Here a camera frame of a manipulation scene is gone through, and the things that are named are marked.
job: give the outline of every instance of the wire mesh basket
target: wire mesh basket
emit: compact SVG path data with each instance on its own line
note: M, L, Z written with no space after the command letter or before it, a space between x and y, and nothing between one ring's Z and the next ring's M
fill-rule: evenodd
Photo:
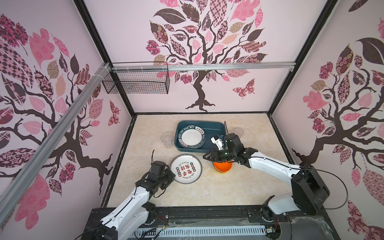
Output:
M129 66L126 68L114 68L113 73L121 83L125 93L157 93L168 94L169 72L168 66L163 68L146 69L140 66ZM111 75L103 80L107 93L119 93L118 86Z

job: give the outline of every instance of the orange bowl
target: orange bowl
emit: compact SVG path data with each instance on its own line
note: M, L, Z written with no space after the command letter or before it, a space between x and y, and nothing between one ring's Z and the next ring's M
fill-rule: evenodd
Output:
M214 162L214 167L218 172L226 173L229 170L231 170L232 163L231 162L223 162L223 163Z

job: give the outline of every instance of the transparent cup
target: transparent cup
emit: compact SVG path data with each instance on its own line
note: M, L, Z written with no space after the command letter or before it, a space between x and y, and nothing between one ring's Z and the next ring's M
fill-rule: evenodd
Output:
M239 138L241 138L242 135L244 134L244 131L243 131L243 129L241 129L239 127L235 127L233 129L233 133L236 134L237 136L239 136Z
M160 137L160 140L164 143L166 148L171 148L173 145L173 134L169 132L163 133Z

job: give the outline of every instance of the ceramic plate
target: ceramic plate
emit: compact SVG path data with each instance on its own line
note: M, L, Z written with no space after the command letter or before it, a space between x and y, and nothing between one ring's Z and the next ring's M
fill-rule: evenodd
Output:
M202 168L196 157L183 154L172 161L170 170L176 175L177 182L188 184L195 182L200 177Z
M202 128L191 125L181 129L177 139L183 147L199 148L205 142L205 133Z

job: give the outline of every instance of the black cable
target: black cable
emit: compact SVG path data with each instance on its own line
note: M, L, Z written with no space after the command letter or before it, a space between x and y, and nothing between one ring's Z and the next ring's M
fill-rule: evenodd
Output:
M266 157L265 157L265 159L268 159L268 160L270 160L270 161L272 161L272 162L275 162L275 163L277 163L277 164L283 165L284 167L288 167L288 166L286 166L286 165L284 165L284 164L281 164L281 163L279 163L279 162L276 162L276 161L274 161L274 160L272 160L272 159L269 159L269 158L266 158ZM326 209L326 210L335 210L335 209L339 209L339 208L342 208L342 207L348 202L348 189L347 189L347 186L345 185L345 183L343 182L343 180L341 180L341 179L340 179L338 176L336 176L335 174L333 174L333 173L331 173L331 172L324 171L324 170L316 169L316 168L312 168L312 169L305 169L305 168L302 169L302 168L293 168L293 167L288 167L288 168L290 168L290 169L295 169L295 170L308 170L308 171L316 170L316 171L326 172L326 173L329 173L329 174L331 174L331 175L334 175L335 177L337 177L337 179L339 179L339 180L341 181L341 183L344 185L345 192L347 193L347 197L345 198L344 203L343 203L341 206L339 206L339 207L334 207L334 208L330 208L330 209L326 209L326 208L324 208L324 209Z

